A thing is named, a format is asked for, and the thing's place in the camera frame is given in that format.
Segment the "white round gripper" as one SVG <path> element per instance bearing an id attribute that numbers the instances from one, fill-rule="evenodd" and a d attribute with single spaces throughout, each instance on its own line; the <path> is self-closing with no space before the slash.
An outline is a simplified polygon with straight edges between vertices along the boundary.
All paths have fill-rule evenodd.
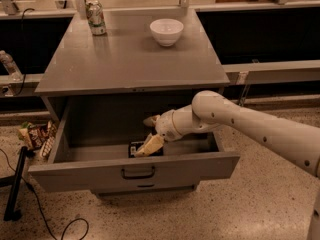
<path id="1" fill-rule="evenodd" d="M 155 127 L 157 134 L 149 134 L 144 143 L 138 148 L 135 157 L 147 157 L 160 150 L 167 142 L 176 141 L 182 138 L 177 131 L 173 121 L 174 111 L 170 110 L 162 115 L 153 115 L 143 120 L 147 127 Z"/>

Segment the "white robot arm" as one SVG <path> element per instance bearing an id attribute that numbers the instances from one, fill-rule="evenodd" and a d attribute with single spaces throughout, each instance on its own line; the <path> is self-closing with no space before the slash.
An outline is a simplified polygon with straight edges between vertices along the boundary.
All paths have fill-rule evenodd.
<path id="1" fill-rule="evenodd" d="M 166 142 L 226 125 L 306 173 L 320 177 L 320 128 L 241 107 L 213 91 L 201 91 L 189 105 L 148 117 L 143 123 L 156 133 L 147 136 L 135 153 L 137 157 L 157 152 Z"/>

